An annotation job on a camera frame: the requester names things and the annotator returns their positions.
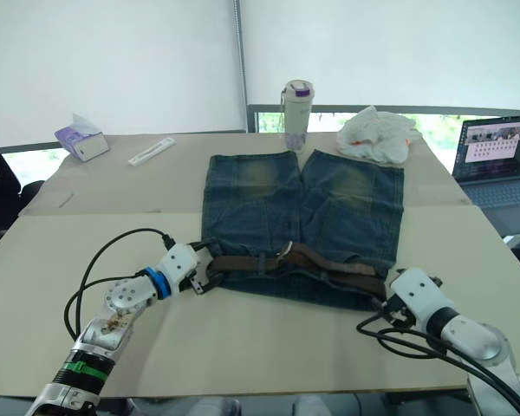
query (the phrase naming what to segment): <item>beige table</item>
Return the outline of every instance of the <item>beige table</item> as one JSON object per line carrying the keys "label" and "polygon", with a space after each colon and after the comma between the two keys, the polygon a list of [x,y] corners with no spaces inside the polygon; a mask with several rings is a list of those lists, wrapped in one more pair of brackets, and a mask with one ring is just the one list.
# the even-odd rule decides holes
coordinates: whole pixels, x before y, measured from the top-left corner
{"label": "beige table", "polygon": [[[162,137],[110,136],[111,150],[89,162],[67,157],[23,214],[200,212],[212,155],[284,150],[281,134],[184,134],[173,135],[178,143],[144,165],[127,163]],[[335,133],[309,133],[301,165],[315,148],[336,154]],[[404,205],[469,204],[426,143],[413,143],[405,163]]]}
{"label": "beige table", "polygon": [[[0,242],[0,394],[35,395],[72,342],[62,310],[90,257],[109,238],[153,226],[181,241],[198,213],[25,216]],[[163,255],[155,235],[120,241],[94,278],[131,273]],[[474,206],[407,207],[396,267],[444,282],[458,310],[510,338],[520,371],[520,265]],[[84,320],[101,302],[92,289]],[[175,396],[443,388],[465,375],[436,361],[383,350],[354,326],[367,313],[215,289],[149,309],[114,369],[105,396]]]}

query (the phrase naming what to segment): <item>brown leather belt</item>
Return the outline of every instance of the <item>brown leather belt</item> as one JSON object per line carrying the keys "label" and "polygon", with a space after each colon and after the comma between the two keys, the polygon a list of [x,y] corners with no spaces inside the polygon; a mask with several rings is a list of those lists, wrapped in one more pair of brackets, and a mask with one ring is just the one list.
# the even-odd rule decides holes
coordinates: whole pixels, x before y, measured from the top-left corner
{"label": "brown leather belt", "polygon": [[363,263],[336,263],[321,256],[305,244],[289,242],[277,257],[220,256],[208,267],[209,272],[273,271],[284,263],[294,264],[314,272],[327,272],[331,283],[366,291],[386,300],[385,284],[374,267]]}

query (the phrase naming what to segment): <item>window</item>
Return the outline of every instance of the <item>window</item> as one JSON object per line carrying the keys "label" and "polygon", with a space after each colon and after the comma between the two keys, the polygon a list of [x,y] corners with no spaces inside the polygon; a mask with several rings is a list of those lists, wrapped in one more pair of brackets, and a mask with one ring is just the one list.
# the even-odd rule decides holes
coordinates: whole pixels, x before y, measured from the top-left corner
{"label": "window", "polygon": [[[353,117],[355,113],[312,113],[309,119],[309,132],[336,132]],[[460,128],[464,120],[489,119],[481,115],[448,114],[402,114],[416,121],[416,128],[424,136],[427,145],[439,161],[452,172],[457,153]],[[283,131],[281,113],[258,113],[259,133],[279,133]]]}
{"label": "window", "polygon": [[36,180],[48,179],[58,170],[68,154],[68,151],[60,148],[4,153],[3,158],[23,187]]}

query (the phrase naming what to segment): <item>jeans pocket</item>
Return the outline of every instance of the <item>jeans pocket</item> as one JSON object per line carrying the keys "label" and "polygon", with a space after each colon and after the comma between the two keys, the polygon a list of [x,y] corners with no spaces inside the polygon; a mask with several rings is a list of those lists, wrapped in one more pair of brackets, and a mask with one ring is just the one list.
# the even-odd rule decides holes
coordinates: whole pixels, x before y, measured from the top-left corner
{"label": "jeans pocket", "polygon": [[208,235],[216,236],[224,253],[252,256],[271,251],[268,208],[262,199],[226,206],[209,218]]}

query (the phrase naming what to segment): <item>white roller blind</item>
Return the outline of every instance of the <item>white roller blind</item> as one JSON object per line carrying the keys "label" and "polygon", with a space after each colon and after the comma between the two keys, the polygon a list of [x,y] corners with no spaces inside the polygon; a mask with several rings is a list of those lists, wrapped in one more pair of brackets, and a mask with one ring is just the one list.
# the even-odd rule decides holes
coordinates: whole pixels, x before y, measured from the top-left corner
{"label": "white roller blind", "polygon": [[0,146],[244,128],[231,0],[0,0]]}
{"label": "white roller blind", "polygon": [[250,104],[520,109],[520,0],[242,0]]}

